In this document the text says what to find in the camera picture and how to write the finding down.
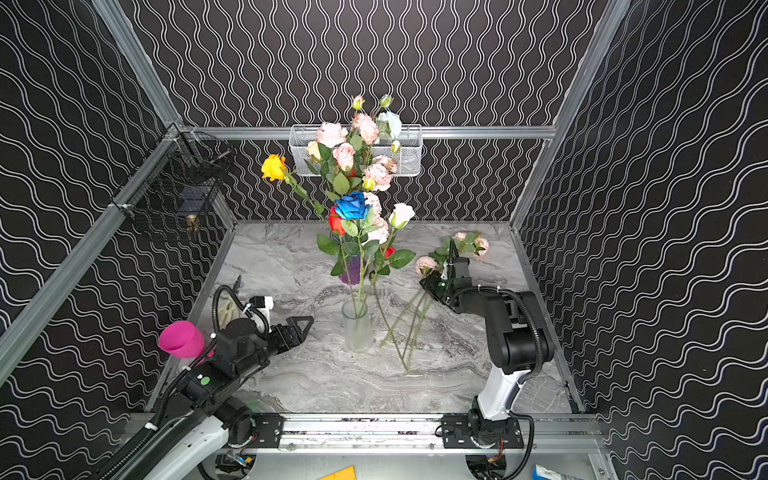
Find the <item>white rose stem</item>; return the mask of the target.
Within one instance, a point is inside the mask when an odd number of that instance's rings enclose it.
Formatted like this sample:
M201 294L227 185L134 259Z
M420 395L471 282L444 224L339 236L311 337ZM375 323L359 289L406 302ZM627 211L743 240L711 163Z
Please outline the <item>white rose stem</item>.
M405 203L397 203L385 216L380 203L373 200L373 195L366 199L365 206L367 215L360 221L361 274L370 282L370 294L374 297L370 280L374 257L382 247L394 247L397 235L415 217L415 210ZM403 269L415 259L415 253L412 250L395 249L396 252L389 260L389 270L382 270L379 279L389 275L393 270Z

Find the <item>pink rose spray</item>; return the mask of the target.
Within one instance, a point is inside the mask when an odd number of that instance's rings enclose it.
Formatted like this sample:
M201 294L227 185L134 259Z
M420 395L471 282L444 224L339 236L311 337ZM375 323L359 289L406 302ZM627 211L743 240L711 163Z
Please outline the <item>pink rose spray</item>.
M351 192L359 184L359 174L356 169L356 151L349 143L329 149L321 144L322 164L321 175L330 185L330 192L340 198Z
M441 246L414 260L414 268L419 280L425 280L429 274L438 273L447 277L449 254L469 254L474 257L484 256L490 249L489 241L479 231L457 232L441 240ZM427 314L434 301L420 288L401 309L397 316L390 318L380 311L382 319L388 322L387 332L379 347L392 344L406 374L410 373L413 353Z

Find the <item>blue white box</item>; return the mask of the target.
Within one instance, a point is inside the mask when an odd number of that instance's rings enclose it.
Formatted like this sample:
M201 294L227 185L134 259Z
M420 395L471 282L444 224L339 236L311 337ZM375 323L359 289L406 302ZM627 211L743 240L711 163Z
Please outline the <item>blue white box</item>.
M533 480L581 480L578 477L567 475L543 465L536 464L532 471Z

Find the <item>white light-blue flower stem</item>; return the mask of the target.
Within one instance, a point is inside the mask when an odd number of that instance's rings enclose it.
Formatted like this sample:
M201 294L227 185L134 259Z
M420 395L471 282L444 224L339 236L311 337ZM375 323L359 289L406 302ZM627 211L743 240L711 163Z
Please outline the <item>white light-blue flower stem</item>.
M392 104L393 97L390 94L385 94L379 99L376 123L379 128L379 140L388 142L390 151L397 154L401 150L403 123L400 116L391 110Z

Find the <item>yellow rose stem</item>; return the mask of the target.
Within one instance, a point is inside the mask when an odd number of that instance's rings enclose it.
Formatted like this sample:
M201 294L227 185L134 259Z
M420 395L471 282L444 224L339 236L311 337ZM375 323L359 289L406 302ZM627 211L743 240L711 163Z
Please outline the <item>yellow rose stem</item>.
M314 200L309 195L308 191L299 184L293 174L288 170L286 159L284 157L279 155L268 156L262 164L261 172L264 179L268 179L269 181L280 181L289 185L296 195L311 205L312 209L319 217L325 216L328 219L329 225L333 231L336 231L340 235L344 234L341 223L336 221L338 215L336 214L335 208L332 207L328 210L318 201Z

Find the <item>brass padlock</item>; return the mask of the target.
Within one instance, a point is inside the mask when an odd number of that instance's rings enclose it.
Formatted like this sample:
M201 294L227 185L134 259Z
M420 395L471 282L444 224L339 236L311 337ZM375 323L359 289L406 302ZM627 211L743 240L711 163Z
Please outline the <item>brass padlock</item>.
M194 236L199 232L200 221L197 215L190 214L186 216L186 231L189 236Z

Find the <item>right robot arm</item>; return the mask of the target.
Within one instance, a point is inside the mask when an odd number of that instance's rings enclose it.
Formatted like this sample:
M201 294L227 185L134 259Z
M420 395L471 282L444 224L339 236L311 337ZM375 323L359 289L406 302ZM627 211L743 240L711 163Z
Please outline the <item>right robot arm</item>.
M486 385L473 400L467 420L445 427L448 444L460 447L471 441L480 448L520 445L520 417L512 411L524 384L537 376L554 357L535 296L500 286L475 284L469 274L470 260L459 253L456 241L448 243L447 258L440 270L420 281L425 292L457 314L471 314L484 321L486 345L492 362Z

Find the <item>cream rose stem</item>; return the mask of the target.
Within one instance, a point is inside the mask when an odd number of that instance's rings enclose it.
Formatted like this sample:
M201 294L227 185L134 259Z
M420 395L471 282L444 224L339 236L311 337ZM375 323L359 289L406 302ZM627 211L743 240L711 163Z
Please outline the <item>cream rose stem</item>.
M305 161L311 173L331 181L335 173L335 160L332 151L324 144L312 141L307 147L308 159Z

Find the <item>clear glass jar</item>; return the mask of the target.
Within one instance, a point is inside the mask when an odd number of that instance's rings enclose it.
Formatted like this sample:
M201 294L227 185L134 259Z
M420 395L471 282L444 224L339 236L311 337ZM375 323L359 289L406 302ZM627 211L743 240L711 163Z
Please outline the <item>clear glass jar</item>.
M346 347L365 352L373 345L373 331L368 307L359 300L347 300L342 306Z

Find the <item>pink rose spray stem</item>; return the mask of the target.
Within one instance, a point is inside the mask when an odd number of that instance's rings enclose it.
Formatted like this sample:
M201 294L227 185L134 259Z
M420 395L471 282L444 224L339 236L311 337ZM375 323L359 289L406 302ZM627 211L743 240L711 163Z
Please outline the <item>pink rose spray stem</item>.
M365 191L387 191L391 186L396 170L397 165L393 158L374 157L372 163L364 171L362 188Z

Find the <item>blue flower stem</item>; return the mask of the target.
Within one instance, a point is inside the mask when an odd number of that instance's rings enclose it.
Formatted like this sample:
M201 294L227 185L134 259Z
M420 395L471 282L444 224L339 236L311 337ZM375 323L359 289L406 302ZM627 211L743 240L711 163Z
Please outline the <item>blue flower stem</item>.
M365 204L366 200L363 193L352 192L342 196L339 200L336 200L333 207L335 208L336 213L338 213L342 219L357 220L364 219L364 217L367 215ZM334 245L329 241L330 233L326 235L319 235L317 237L317 247L326 255L333 256L336 263L336 256L331 251L331 249L334 248Z

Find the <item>yellow object below rail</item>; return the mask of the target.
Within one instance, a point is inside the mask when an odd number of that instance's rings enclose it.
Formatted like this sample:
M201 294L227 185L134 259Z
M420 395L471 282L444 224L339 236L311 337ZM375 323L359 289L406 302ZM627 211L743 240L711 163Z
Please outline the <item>yellow object below rail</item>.
M321 477L319 480L356 480L357 475L354 466L348 466L329 475Z

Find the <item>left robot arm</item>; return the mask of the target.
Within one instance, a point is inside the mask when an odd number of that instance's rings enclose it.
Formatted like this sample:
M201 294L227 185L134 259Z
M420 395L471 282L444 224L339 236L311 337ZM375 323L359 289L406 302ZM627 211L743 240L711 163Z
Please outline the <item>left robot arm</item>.
M182 479L222 449L277 447L284 418L256 414L235 393L272 357L304 343L311 316L289 317L261 332L231 321L169 385L150 420L92 474L93 479Z

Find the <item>purple blue glass vase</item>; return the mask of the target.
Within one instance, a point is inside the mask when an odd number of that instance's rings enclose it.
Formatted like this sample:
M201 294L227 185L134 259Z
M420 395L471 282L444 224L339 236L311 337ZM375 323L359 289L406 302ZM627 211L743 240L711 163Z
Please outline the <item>purple blue glass vase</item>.
M347 257L346 260L342 263L342 273L339 276L339 279L346 285L358 285L360 283L360 270L360 257Z

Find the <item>large pink peony stem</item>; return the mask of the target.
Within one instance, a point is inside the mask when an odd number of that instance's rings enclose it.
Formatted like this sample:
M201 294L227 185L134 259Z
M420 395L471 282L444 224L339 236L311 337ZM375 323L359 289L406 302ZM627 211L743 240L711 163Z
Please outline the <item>large pink peony stem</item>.
M333 149L342 143L351 144L355 151L355 164L359 174L359 184L352 190L365 191L362 188L365 169L374 158L373 146L379 140L379 128L374 117L364 110L365 99L356 95L351 100L351 122L345 126L341 123L323 122L315 132L315 141Z

